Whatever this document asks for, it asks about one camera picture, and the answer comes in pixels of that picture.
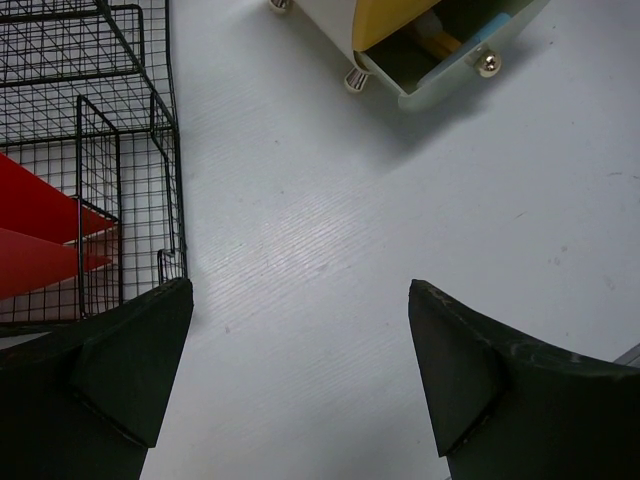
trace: red object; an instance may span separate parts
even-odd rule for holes
[[[84,255],[84,271],[107,265]],[[75,248],[0,228],[0,300],[61,282],[78,274]]]
[[[113,221],[82,208],[83,236]],[[0,153],[0,228],[53,243],[78,238],[78,202]]]

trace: silver knob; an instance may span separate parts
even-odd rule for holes
[[[502,57],[491,50],[484,52],[476,62],[475,69],[482,78],[495,76],[502,68]]]

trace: drawer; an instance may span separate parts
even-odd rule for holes
[[[406,111],[430,108],[501,67],[504,51],[549,0],[442,0],[434,12],[459,47],[442,59],[430,54],[407,29],[395,32],[356,59],[398,95]]]

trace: wire rack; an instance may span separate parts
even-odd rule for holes
[[[168,0],[0,0],[0,151],[79,205],[78,275],[0,301],[5,325],[77,321],[187,275],[169,45]]]

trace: tabletop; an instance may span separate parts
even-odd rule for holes
[[[417,115],[349,96],[299,10],[172,13],[196,307],[143,478],[444,480],[413,278],[584,355],[640,342],[640,3],[552,1]]]

